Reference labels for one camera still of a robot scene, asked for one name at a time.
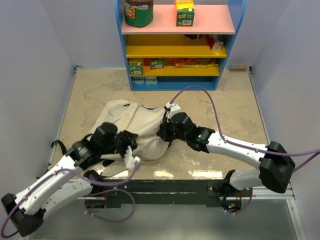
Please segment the beige canvas backpack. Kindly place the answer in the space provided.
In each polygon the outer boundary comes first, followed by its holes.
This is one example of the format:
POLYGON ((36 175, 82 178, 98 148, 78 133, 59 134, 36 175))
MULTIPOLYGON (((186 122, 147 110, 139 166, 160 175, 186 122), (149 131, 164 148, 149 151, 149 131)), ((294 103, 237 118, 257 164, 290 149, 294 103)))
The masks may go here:
POLYGON ((91 133, 104 122, 115 124, 118 131, 129 131, 138 134, 137 149, 134 154, 143 161, 152 161, 161 158, 167 151, 170 143, 163 141, 157 132, 166 114, 164 107, 149 107, 127 100, 109 101, 95 124, 91 133))

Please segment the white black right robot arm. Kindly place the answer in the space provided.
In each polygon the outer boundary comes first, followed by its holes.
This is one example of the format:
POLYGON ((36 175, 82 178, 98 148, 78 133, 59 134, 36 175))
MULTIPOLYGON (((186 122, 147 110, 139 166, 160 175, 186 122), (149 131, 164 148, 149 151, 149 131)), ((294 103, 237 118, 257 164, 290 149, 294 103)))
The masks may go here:
POLYGON ((231 144, 228 138, 222 138, 215 130, 196 126, 184 112, 170 119, 164 118, 156 134, 164 142, 181 140, 197 152, 224 155, 250 165, 251 169, 230 170, 215 186, 215 190, 225 196, 233 197, 252 187, 266 187, 283 194, 296 166, 277 142, 264 145, 233 139, 234 144, 231 144))

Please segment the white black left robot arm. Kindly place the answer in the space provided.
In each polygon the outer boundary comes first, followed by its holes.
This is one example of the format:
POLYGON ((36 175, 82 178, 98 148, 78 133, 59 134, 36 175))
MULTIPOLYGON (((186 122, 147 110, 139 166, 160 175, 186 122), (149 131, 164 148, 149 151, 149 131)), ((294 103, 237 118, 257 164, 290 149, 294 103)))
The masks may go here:
POLYGON ((51 213, 79 197, 120 191, 119 187, 129 182, 131 176, 120 181, 105 181, 89 168, 99 163, 103 155, 119 154, 126 168, 136 172, 141 161, 133 154, 138 146, 137 138, 136 133, 119 131, 113 123, 104 122, 71 148, 62 146, 62 158, 48 172, 21 192, 1 198, 7 214, 1 237, 29 236, 51 213))

